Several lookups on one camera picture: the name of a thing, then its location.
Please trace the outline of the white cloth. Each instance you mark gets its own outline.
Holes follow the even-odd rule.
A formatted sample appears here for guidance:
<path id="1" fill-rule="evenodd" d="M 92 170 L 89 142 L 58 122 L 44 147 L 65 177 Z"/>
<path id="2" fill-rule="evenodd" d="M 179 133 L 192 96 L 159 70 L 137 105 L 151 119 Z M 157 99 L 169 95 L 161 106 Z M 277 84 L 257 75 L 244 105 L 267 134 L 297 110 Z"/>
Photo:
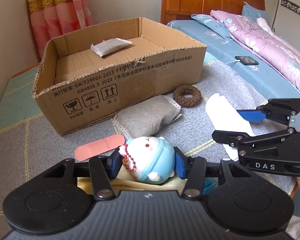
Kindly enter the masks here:
<path id="1" fill-rule="evenodd" d="M 213 94 L 206 102 L 205 110 L 215 130 L 244 132 L 254 136 L 250 123 L 239 115 L 225 96 Z"/>

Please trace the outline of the black smartphone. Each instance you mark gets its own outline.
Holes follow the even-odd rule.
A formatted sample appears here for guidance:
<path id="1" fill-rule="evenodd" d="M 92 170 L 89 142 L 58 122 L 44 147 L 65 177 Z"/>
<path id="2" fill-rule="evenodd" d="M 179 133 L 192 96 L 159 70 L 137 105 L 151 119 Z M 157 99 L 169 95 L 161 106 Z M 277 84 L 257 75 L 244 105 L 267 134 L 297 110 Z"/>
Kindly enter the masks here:
<path id="1" fill-rule="evenodd" d="M 258 62 L 250 56 L 235 56 L 235 59 L 245 66 L 257 66 Z"/>

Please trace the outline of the pink adhesive bandage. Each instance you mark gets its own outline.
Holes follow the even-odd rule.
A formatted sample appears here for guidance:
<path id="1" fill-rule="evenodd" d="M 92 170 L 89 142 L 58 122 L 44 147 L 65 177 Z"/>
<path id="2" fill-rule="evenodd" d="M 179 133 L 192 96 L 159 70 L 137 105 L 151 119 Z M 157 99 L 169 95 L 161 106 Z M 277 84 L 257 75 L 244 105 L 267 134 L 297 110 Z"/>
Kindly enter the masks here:
<path id="1" fill-rule="evenodd" d="M 114 150 L 125 143 L 125 137 L 115 134 L 88 144 L 79 146 L 75 149 L 74 156 L 77 161 L 84 161 Z"/>

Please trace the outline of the blue floral bed sheet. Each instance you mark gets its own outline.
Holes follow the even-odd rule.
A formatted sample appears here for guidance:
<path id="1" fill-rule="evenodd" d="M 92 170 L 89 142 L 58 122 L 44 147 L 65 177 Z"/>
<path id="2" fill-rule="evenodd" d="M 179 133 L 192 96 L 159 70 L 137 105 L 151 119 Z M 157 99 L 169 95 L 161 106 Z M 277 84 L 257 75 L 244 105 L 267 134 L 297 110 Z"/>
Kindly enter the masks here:
<path id="1" fill-rule="evenodd" d="M 173 20 L 167 26 L 207 45 L 209 57 L 235 70 L 266 99 L 300 98 L 300 92 L 275 68 L 237 43 L 226 27 L 209 15 Z"/>

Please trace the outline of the yellow cleaning cloth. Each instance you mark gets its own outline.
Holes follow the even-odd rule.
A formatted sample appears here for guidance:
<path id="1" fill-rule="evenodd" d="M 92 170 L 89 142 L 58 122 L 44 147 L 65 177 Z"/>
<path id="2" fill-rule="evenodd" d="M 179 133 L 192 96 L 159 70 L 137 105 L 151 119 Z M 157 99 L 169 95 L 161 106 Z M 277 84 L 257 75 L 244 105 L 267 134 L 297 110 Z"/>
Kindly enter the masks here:
<path id="1" fill-rule="evenodd" d="M 136 191 L 167 191 L 177 190 L 182 193 L 187 179 L 180 179 L 176 175 L 169 178 L 162 185 L 144 184 L 138 182 L 133 175 L 131 175 L 124 167 L 121 167 L 117 178 L 110 180 L 111 187 L 115 195 L 119 194 L 121 190 L 136 190 Z"/>

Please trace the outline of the blue pillow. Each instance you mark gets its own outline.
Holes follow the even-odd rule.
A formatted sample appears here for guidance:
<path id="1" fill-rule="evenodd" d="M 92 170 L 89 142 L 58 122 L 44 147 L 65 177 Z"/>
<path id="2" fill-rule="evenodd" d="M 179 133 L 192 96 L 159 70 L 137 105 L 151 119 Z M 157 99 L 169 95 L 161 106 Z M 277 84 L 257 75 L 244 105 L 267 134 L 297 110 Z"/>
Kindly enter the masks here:
<path id="1" fill-rule="evenodd" d="M 242 9 L 242 16 L 251 18 L 254 22 L 257 22 L 258 18 L 264 18 L 268 24 L 270 24 L 269 15 L 265 10 L 259 10 L 250 6 L 247 2 L 244 2 Z"/>

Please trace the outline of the brown cardboard box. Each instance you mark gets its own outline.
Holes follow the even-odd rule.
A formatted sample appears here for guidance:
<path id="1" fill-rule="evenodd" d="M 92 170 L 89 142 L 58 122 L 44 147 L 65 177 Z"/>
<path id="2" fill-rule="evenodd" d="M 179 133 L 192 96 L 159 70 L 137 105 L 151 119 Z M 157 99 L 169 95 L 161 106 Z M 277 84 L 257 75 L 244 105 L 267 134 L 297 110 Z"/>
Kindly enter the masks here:
<path id="1" fill-rule="evenodd" d="M 90 49 L 112 38 L 132 44 L 104 57 Z M 205 52 L 202 42 L 143 17 L 92 25 L 47 42 L 32 97 L 64 135 L 196 83 Z"/>

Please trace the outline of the small grey sachet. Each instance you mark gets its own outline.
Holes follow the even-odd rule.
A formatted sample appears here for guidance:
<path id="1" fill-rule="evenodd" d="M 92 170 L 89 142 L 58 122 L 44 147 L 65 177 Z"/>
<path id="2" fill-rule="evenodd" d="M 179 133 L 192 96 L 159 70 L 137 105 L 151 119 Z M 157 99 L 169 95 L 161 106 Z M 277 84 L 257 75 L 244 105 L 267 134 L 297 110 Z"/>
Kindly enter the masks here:
<path id="1" fill-rule="evenodd" d="M 112 38 L 96 45 L 92 44 L 90 46 L 90 49 L 99 57 L 104 57 L 109 54 L 115 53 L 123 48 L 126 48 L 131 44 L 132 42 L 128 40 L 124 40 L 121 38 Z"/>

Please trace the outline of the blue white plush toy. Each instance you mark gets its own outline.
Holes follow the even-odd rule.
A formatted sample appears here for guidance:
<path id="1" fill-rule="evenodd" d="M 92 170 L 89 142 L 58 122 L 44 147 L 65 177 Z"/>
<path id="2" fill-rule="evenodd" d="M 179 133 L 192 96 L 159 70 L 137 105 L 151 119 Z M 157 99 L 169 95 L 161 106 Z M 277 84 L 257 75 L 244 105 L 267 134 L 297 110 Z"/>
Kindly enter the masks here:
<path id="1" fill-rule="evenodd" d="M 161 185 L 175 175 L 175 150 L 163 137 L 130 138 L 119 154 L 126 170 L 141 183 Z"/>

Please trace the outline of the large grey sachet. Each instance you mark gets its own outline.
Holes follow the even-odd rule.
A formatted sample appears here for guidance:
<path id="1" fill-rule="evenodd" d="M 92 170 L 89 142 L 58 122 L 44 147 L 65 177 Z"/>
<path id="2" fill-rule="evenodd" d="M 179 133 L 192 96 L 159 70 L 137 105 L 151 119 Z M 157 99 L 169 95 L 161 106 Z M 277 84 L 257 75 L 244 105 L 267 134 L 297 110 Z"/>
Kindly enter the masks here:
<path id="1" fill-rule="evenodd" d="M 172 98 L 159 95 L 119 111 L 113 123 L 125 138 L 149 137 L 177 120 L 180 110 Z"/>

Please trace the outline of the pink floral quilt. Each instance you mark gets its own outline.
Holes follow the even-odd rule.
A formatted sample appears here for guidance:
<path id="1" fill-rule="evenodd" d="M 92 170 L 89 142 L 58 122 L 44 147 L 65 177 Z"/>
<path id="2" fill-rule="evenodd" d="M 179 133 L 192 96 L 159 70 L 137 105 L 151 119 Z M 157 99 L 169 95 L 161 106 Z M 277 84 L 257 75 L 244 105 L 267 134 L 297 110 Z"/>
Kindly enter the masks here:
<path id="1" fill-rule="evenodd" d="M 300 51 L 275 35 L 266 20 L 212 10 L 210 15 L 222 23 L 241 44 L 265 59 L 300 91 Z"/>

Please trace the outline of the teal tassel charm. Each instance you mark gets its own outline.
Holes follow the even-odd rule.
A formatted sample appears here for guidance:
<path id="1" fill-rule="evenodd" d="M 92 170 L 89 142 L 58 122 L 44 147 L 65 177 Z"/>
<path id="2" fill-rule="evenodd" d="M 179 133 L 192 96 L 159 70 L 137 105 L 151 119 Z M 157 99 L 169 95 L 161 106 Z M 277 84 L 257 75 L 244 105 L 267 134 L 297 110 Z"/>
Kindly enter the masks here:
<path id="1" fill-rule="evenodd" d="M 210 192 L 218 186 L 217 178 L 205 178 L 204 180 L 204 191 Z"/>

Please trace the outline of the brown knitted scrunchie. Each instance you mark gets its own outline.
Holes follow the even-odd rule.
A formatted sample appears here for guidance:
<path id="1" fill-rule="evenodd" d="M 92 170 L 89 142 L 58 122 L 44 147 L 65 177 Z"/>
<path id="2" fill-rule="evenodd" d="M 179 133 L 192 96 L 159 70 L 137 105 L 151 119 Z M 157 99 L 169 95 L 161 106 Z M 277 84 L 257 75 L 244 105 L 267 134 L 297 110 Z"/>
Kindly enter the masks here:
<path id="1" fill-rule="evenodd" d="M 173 91 L 173 100 L 181 107 L 191 108 L 197 106 L 201 100 L 201 92 L 192 85 L 182 85 Z"/>

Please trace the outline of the grey green checked blanket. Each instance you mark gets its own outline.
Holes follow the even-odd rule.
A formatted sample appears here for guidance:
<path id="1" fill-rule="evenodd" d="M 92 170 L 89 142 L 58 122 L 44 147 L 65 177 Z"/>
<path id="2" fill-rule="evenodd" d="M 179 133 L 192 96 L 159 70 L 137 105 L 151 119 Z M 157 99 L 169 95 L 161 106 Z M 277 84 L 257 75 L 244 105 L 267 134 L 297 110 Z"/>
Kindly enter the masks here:
<path id="1" fill-rule="evenodd" d="M 77 147 L 118 133 L 113 120 L 107 119 L 59 135 L 31 96 L 35 74 L 36 69 L 32 69 L 12 78 L 0 103 L 0 239 L 10 231 L 2 214 L 2 202 L 13 189 L 59 161 L 72 158 Z M 205 56 L 196 86 L 204 100 L 218 93 L 235 109 L 253 109 L 267 101 L 236 71 L 210 54 Z M 214 127 L 206 114 L 205 102 L 180 112 L 177 120 L 159 129 L 158 136 L 186 155 L 200 155 L 210 162 L 224 158 L 223 146 L 211 138 Z"/>

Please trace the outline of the pink patterned curtain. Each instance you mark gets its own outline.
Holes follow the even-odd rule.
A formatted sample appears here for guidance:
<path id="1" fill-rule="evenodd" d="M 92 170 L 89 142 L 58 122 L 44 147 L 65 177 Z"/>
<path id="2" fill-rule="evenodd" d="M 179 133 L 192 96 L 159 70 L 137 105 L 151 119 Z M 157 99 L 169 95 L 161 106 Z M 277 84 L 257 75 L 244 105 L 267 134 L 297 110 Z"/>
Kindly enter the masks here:
<path id="1" fill-rule="evenodd" d="M 87 0 L 28 0 L 28 7 L 40 57 L 50 39 L 93 24 Z"/>

